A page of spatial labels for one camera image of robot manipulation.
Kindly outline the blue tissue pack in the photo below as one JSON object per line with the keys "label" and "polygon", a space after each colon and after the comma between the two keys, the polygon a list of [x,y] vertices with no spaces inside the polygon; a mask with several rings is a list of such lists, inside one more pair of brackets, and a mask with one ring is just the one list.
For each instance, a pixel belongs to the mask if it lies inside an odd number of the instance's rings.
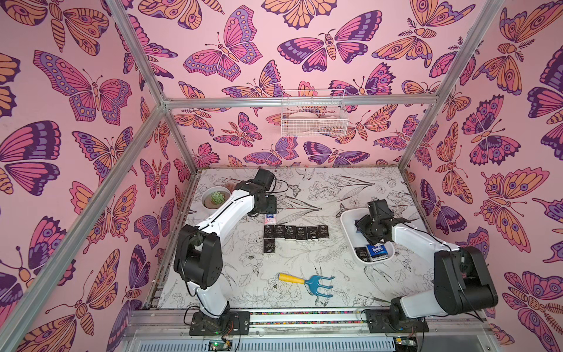
{"label": "blue tissue pack", "polygon": [[372,262],[385,260],[389,257],[389,253],[383,244],[368,245],[367,251],[368,251],[369,259]]}

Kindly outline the pink white tissue pack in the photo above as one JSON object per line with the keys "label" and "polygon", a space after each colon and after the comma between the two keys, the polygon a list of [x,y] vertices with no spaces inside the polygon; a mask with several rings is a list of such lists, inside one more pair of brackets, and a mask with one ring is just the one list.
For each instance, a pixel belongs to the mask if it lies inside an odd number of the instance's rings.
{"label": "pink white tissue pack", "polygon": [[277,215],[276,214],[265,214],[264,218],[264,225],[271,226],[277,223]]}

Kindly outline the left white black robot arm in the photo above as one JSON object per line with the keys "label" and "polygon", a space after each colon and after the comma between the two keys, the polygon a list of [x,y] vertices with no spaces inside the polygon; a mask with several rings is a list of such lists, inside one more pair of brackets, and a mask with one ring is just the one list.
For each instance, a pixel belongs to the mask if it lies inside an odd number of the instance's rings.
{"label": "left white black robot arm", "polygon": [[201,312],[219,319],[230,309],[218,279],[224,261],[222,239],[231,234],[245,216],[274,214],[277,198],[274,173],[259,169],[254,178],[239,182],[231,195],[208,218],[197,225],[184,225],[177,239],[173,268],[189,293],[196,296]]}

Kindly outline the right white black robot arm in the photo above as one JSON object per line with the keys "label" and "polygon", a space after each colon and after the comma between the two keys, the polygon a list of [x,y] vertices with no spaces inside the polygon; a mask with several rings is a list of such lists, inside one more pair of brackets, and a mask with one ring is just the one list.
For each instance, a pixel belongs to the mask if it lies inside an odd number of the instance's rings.
{"label": "right white black robot arm", "polygon": [[396,243],[433,264],[433,288],[393,299],[390,318],[408,321],[460,315],[498,304],[498,293],[478,248],[459,247],[411,226],[409,220],[396,217],[382,199],[368,202],[367,214],[354,225],[372,246]]}

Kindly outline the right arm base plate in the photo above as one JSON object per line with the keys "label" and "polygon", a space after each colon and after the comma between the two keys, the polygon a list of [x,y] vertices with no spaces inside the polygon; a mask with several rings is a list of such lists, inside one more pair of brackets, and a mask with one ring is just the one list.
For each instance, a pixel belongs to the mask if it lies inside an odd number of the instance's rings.
{"label": "right arm base plate", "polygon": [[392,309],[365,309],[362,316],[372,334],[410,334],[430,331],[423,318],[405,318]]}

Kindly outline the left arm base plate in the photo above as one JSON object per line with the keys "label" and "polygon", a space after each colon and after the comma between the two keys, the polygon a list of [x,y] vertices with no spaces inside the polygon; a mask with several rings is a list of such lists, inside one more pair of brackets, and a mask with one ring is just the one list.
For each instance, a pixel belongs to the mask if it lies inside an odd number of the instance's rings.
{"label": "left arm base plate", "polygon": [[192,315],[190,336],[224,336],[249,334],[251,314],[248,311],[229,312],[220,318],[211,318],[203,312]]}

